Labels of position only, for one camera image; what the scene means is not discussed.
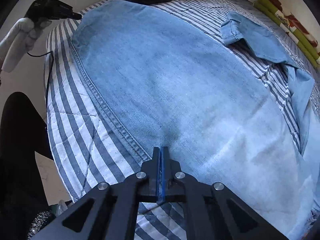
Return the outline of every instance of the striped bed sheet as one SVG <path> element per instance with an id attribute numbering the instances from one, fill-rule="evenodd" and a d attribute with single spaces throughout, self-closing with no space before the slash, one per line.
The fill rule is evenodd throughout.
<path id="1" fill-rule="evenodd" d="M 98 2 L 81 11 L 103 5 Z M 313 67 L 287 35 L 246 0 L 173 0 L 152 5 L 188 22 L 222 43 L 220 25 L 230 11 L 236 11 L 270 29 L 280 40 L 299 67 L 314 77 Z M 71 37 L 81 21 L 64 20 L 48 35 L 47 51 L 53 51 L 54 63 L 49 82 L 47 122 L 48 136 L 59 175 L 75 202 L 99 182 L 121 182 L 140 170 L 139 165 L 121 145 L 113 131 L 93 105 L 77 74 L 70 52 Z M 300 150 L 299 127 L 290 102 L 287 77 L 277 64 L 256 58 L 241 43 L 228 47 L 244 67 L 261 80 L 275 99 L 292 135 L 294 146 Z M 49 56 L 45 61 L 44 80 L 49 74 Z M 311 95 L 317 113 L 319 88 Z M 140 203 L 135 239 L 186 239 L 181 203 L 161 206 Z"/>

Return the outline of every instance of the triangular cutout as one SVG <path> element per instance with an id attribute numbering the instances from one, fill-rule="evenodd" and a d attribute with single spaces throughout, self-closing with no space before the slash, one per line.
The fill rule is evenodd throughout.
<path id="1" fill-rule="evenodd" d="M 258 226 L 258 223 L 234 201 L 228 199 L 227 204 L 240 233 L 246 233 Z"/>
<path id="2" fill-rule="evenodd" d="M 77 233 L 81 232 L 85 221 L 89 215 L 89 212 L 94 204 L 94 200 L 91 198 L 76 211 L 74 211 L 70 216 L 68 216 L 62 225 L 69 228 Z"/>

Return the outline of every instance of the person's leg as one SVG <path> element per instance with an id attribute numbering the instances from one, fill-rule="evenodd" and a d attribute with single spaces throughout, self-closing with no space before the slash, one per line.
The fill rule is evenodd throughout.
<path id="1" fill-rule="evenodd" d="M 28 97 L 16 92 L 7 99 L 0 125 L 0 159 L 7 169 L 4 212 L 24 235 L 36 215 L 48 208 L 35 151 L 52 159 L 46 124 Z"/>

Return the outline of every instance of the light blue garment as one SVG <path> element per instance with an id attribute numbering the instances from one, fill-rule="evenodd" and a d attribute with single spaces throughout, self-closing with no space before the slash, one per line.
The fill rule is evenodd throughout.
<path id="1" fill-rule="evenodd" d="M 307 72 L 298 69 L 284 47 L 269 30 L 236 12 L 230 12 L 227 20 L 221 25 L 221 36 L 225 45 L 244 39 L 257 57 L 282 63 L 288 76 L 291 104 L 300 130 L 303 155 L 308 141 L 310 123 L 310 109 L 307 108 L 307 104 L 315 84 L 314 79 Z"/>
<path id="2" fill-rule="evenodd" d="M 262 83 L 223 45 L 165 12 L 112 0 L 72 37 L 93 103 L 141 164 L 154 146 L 199 181 L 221 181 L 291 239 L 313 181 Z"/>

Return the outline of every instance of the hand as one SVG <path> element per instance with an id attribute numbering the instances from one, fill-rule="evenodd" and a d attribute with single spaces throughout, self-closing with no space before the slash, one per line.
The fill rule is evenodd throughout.
<path id="1" fill-rule="evenodd" d="M 29 18 L 18 20 L 0 42 L 1 69 L 11 72 L 22 56 L 33 49 L 36 40 L 51 23 L 47 19 L 40 19 L 36 24 Z"/>

